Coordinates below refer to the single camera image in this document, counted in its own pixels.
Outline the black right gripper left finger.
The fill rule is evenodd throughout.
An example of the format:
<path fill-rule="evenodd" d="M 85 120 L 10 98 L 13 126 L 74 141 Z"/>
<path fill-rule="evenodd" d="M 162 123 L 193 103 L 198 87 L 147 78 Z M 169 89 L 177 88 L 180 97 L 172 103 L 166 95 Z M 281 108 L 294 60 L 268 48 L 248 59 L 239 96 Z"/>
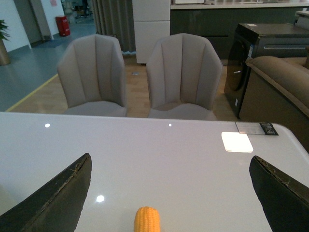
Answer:
<path fill-rule="evenodd" d="M 85 153 L 0 217 L 2 232 L 73 232 L 91 182 L 92 160 Z"/>

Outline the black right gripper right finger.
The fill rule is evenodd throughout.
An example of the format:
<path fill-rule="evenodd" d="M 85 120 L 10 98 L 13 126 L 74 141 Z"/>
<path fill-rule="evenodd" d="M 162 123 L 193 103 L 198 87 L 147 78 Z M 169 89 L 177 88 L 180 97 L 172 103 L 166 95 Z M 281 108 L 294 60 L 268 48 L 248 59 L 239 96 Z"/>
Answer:
<path fill-rule="evenodd" d="M 255 194 L 274 232 L 309 230 L 309 188 L 259 156 L 249 173 Z"/>

